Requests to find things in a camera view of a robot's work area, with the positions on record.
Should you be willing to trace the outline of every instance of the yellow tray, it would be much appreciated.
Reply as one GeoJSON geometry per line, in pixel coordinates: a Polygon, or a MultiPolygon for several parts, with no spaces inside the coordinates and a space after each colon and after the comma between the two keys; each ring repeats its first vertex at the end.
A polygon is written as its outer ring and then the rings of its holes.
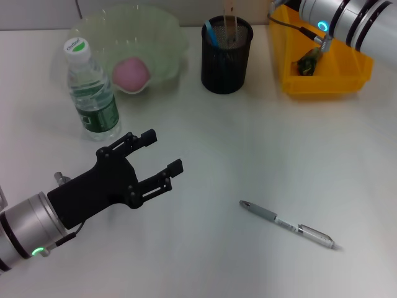
{"type": "MultiPolygon", "coordinates": [[[[304,23],[299,13],[282,6],[272,15],[274,19],[303,26],[324,36],[324,32],[304,23]]],[[[295,29],[270,22],[274,56],[282,90],[288,94],[345,94],[360,90],[371,78],[373,60],[338,40],[317,64],[313,76],[301,76],[297,62],[316,43],[295,29]]]]}

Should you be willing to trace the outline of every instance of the water bottle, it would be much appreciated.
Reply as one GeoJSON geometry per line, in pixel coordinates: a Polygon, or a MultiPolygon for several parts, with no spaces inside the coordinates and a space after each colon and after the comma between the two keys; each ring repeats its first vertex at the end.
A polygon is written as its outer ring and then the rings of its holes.
{"type": "Polygon", "coordinates": [[[109,77],[91,57],[87,40],[69,39],[63,48],[69,63],[68,87],[83,127],[94,140],[116,137],[121,130],[109,77]]]}

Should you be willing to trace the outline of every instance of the pen holder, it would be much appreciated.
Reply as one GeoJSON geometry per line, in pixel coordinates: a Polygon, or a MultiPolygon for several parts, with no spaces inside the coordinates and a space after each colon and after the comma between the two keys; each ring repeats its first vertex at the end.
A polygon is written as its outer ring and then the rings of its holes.
{"type": "Polygon", "coordinates": [[[201,82],[211,92],[229,94],[244,84],[249,47],[254,36],[252,27],[237,18],[236,40],[228,42],[223,16],[210,19],[217,44],[214,45],[207,27],[201,31],[203,39],[201,82]]]}

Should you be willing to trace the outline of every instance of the wall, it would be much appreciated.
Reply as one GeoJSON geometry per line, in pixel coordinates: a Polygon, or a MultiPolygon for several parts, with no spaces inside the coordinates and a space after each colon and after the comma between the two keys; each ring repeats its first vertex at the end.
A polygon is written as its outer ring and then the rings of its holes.
{"type": "Polygon", "coordinates": [[[63,29],[78,20],[74,0],[0,0],[0,30],[63,29]]]}
{"type": "MultiPolygon", "coordinates": [[[[268,0],[234,0],[237,15],[265,21],[268,0]]],[[[120,2],[154,4],[174,14],[181,25],[202,25],[223,13],[223,0],[79,0],[83,16],[120,2]]],[[[0,30],[65,29],[79,20],[74,0],[0,0],[0,30]]]]}

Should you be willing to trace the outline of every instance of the white bottle cap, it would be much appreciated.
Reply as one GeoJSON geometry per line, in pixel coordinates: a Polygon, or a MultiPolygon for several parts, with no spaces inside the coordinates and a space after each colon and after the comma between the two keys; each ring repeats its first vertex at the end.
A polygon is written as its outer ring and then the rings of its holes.
{"type": "Polygon", "coordinates": [[[81,37],[69,39],[63,46],[63,51],[70,63],[84,63],[91,58],[88,42],[81,37]]]}

